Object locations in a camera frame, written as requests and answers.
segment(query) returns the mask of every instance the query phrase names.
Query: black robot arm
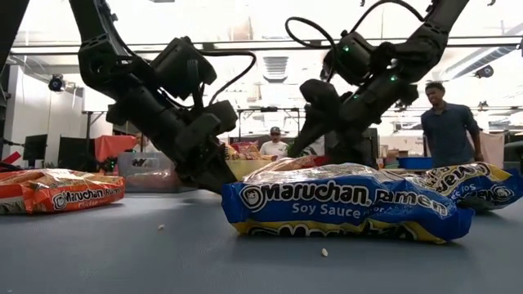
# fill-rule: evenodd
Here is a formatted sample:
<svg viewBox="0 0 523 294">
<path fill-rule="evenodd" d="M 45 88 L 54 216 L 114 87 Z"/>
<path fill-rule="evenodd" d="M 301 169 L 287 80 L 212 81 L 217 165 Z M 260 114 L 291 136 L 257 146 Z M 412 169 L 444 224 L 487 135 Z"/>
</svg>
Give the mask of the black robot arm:
<svg viewBox="0 0 523 294">
<path fill-rule="evenodd" d="M 234 182 L 217 135 L 235 129 L 238 117 L 228 101 L 203 107 L 203 85 L 217 76 L 190 39 L 174 38 L 154 60 L 144 60 L 119 37 L 116 15 L 105 0 L 69 2 L 82 37 L 82 79 L 115 101 L 107 120 L 135 125 L 177 165 L 182 180 L 217 193 Z M 192 108 L 173 99 L 189 95 Z"/>
<path fill-rule="evenodd" d="M 336 133 L 337 143 L 328 150 L 333 163 L 373 166 L 357 146 L 361 134 L 398 100 L 410 105 L 418 98 L 414 85 L 440 62 L 449 32 L 469 0 L 432 0 L 422 25 L 401 44 L 370 45 L 356 31 L 342 39 L 324 58 L 324 71 L 331 70 L 351 85 L 354 93 L 342 96 L 328 82 L 309 80 L 300 90 L 307 102 L 306 122 L 289 150 L 296 156 L 323 134 Z"/>
</svg>

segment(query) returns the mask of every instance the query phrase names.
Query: white wall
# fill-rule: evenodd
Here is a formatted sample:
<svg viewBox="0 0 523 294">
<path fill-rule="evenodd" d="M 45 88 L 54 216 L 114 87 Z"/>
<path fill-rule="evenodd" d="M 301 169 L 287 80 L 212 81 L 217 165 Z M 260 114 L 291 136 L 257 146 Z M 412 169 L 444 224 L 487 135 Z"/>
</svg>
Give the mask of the white wall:
<svg viewBox="0 0 523 294">
<path fill-rule="evenodd" d="M 12 66 L 9 80 L 11 99 L 7 102 L 5 138 L 24 143 L 26 136 L 47 134 L 46 163 L 58 162 L 60 136 L 83 138 L 86 135 L 87 116 L 82 114 L 83 98 L 68 92 L 49 91 L 47 84 L 22 73 Z M 99 118 L 92 126 L 91 138 L 112 134 L 112 124 Z M 24 149 L 6 146 L 2 157 Z M 16 165 L 27 166 L 19 159 Z"/>
</svg>

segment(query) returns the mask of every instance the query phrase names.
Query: soy sauce ramen package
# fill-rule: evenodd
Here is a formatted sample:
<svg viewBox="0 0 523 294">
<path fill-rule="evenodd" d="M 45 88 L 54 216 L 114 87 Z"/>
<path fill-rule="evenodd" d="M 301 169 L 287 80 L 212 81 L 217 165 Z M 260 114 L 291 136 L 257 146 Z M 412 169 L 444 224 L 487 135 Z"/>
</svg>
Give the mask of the soy sauce ramen package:
<svg viewBox="0 0 523 294">
<path fill-rule="evenodd" d="M 435 168 L 408 180 L 477 212 L 501 209 L 523 195 L 523 179 L 488 163 Z"/>
<path fill-rule="evenodd" d="M 358 164 L 258 171 L 224 185 L 222 206 L 241 234 L 372 235 L 445 243 L 470 229 L 474 211 L 387 171 Z"/>
</svg>

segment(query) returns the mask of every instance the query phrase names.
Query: person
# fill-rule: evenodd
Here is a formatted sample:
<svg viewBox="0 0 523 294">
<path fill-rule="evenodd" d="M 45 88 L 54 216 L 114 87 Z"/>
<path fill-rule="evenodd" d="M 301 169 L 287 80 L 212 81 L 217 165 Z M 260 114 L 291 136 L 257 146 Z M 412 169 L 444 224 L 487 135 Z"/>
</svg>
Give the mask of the person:
<svg viewBox="0 0 523 294">
<path fill-rule="evenodd" d="M 278 156 L 278 158 L 287 156 L 287 144 L 281 140 L 279 127 L 272 127 L 270 129 L 270 141 L 263 143 L 260 148 L 260 153 L 263 155 Z"/>
<path fill-rule="evenodd" d="M 137 134 L 135 134 L 135 137 L 136 137 L 136 144 L 134 145 L 134 148 L 133 150 L 135 152 L 140 152 L 141 150 L 141 140 L 143 138 L 143 151 L 144 153 L 154 153 L 154 152 L 159 152 L 156 147 L 154 147 L 153 143 L 150 142 L 149 138 L 147 138 L 146 136 L 144 136 L 141 132 L 138 132 Z"/>
<path fill-rule="evenodd" d="M 432 108 L 422 115 L 423 135 L 427 138 L 433 167 L 449 167 L 482 162 L 480 128 L 465 105 L 445 102 L 445 87 L 441 82 L 430 82 L 425 93 Z M 467 137 L 471 134 L 474 148 Z"/>
</svg>

